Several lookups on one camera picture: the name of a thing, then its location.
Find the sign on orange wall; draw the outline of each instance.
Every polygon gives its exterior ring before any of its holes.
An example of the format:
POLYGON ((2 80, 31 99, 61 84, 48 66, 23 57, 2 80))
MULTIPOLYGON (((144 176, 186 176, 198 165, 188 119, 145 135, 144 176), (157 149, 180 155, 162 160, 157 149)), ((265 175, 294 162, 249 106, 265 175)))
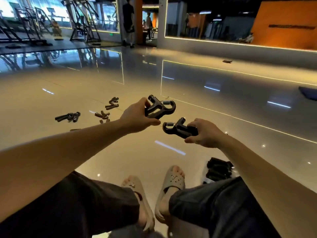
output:
POLYGON ((317 50, 317 0, 263 1, 252 44, 317 50))

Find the glossy tiled floor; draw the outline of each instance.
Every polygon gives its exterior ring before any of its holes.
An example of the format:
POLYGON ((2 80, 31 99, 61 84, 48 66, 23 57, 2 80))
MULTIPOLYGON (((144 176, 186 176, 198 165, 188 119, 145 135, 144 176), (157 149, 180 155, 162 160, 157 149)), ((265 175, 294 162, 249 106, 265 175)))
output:
MULTIPOLYGON (((317 88, 317 72, 121 47, 0 56, 0 71, 0 148, 97 125, 93 113, 105 110, 113 96, 120 106, 110 111, 110 119, 118 119, 131 103, 153 94, 177 105, 162 122, 211 120, 317 191, 317 102, 298 91, 317 88), (81 112, 77 123, 54 121, 76 111, 81 112)), ((168 167, 182 167, 190 188, 201 183, 210 157, 227 160, 219 150, 185 144, 162 127, 150 127, 118 140, 77 170, 118 185, 137 175, 154 208, 168 167)), ((158 222, 156 230, 166 235, 158 222)))

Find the dark pants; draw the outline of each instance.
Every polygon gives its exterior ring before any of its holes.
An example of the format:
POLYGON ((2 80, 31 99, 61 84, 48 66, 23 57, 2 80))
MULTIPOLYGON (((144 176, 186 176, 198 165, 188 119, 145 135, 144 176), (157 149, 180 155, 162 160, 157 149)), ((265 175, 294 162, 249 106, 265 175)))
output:
POLYGON ((72 172, 0 223, 1 238, 88 238, 137 223, 132 189, 72 172))
POLYGON ((149 36, 149 40, 151 40, 151 29, 150 28, 147 29, 147 34, 149 36))
POLYGON ((211 238, 280 237, 240 177, 180 190, 169 211, 208 229, 211 238))

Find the slipper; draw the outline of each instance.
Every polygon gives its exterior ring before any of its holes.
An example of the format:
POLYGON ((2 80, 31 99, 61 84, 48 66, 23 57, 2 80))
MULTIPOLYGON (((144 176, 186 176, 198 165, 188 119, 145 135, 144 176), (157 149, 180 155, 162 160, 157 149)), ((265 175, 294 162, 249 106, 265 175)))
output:
POLYGON ((169 187, 176 187, 178 189, 184 189, 185 188, 185 180, 184 178, 180 175, 179 172, 174 172, 173 168, 175 165, 171 166, 168 171, 166 172, 165 178, 164 178, 164 182, 163 182, 163 186, 162 189, 158 195, 158 200, 156 201, 156 205, 155 205, 155 217, 156 219, 165 224, 165 218, 164 216, 160 213, 159 211, 159 206, 161 203, 161 200, 163 198, 163 196, 165 195, 166 191, 168 190, 169 187))
POLYGON ((143 202, 144 204, 144 207, 147 212, 147 220, 146 220, 146 225, 143 228, 143 231, 154 230, 154 224, 155 224, 154 215, 146 199, 141 180, 138 177, 134 176, 134 178, 130 180, 127 184, 122 184, 121 186, 132 189, 133 192, 139 195, 140 201, 143 202))

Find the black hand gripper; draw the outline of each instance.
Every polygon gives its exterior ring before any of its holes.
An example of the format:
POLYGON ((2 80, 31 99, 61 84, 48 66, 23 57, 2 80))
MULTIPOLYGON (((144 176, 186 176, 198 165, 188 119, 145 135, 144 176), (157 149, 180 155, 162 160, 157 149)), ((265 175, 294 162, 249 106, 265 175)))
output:
POLYGON ((60 122, 60 121, 63 121, 64 119, 67 119, 68 122, 73 121, 73 123, 76 123, 78 121, 79 116, 80 116, 80 112, 68 113, 68 114, 65 114, 65 115, 61 115, 61 116, 55 117, 55 120, 57 122, 60 122))
POLYGON ((174 101, 163 101, 163 103, 162 103, 160 100, 158 100, 153 95, 150 95, 148 97, 148 99, 152 102, 152 105, 150 107, 144 109, 145 116, 148 118, 160 119, 164 115, 170 115, 170 114, 174 113, 174 111, 176 109, 176 104, 174 101), (164 105, 168 105, 168 104, 170 104, 172 107, 167 108, 164 106, 164 105))
POLYGON ((189 136, 197 136, 198 130, 196 127, 185 126, 184 122, 185 118, 180 118, 177 123, 174 125, 172 122, 164 122, 163 123, 163 131, 169 135, 177 135, 183 139, 186 139, 189 136))

